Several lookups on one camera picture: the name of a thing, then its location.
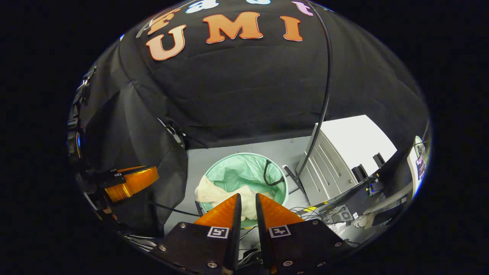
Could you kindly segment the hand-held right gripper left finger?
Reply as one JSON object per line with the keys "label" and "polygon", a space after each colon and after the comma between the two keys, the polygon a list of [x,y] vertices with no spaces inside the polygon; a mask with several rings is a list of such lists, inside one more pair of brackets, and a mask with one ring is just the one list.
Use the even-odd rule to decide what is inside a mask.
{"label": "hand-held right gripper left finger", "polygon": [[237,270],[241,195],[232,195],[194,223],[178,223],[151,256],[186,275],[225,275]]}

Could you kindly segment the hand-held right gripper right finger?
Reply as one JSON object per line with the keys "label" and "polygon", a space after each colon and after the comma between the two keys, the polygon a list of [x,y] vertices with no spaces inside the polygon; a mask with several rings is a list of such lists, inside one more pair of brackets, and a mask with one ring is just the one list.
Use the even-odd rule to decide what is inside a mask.
{"label": "hand-held right gripper right finger", "polygon": [[320,219],[304,220],[260,193],[255,199],[263,265],[272,275],[325,275],[353,251]]}

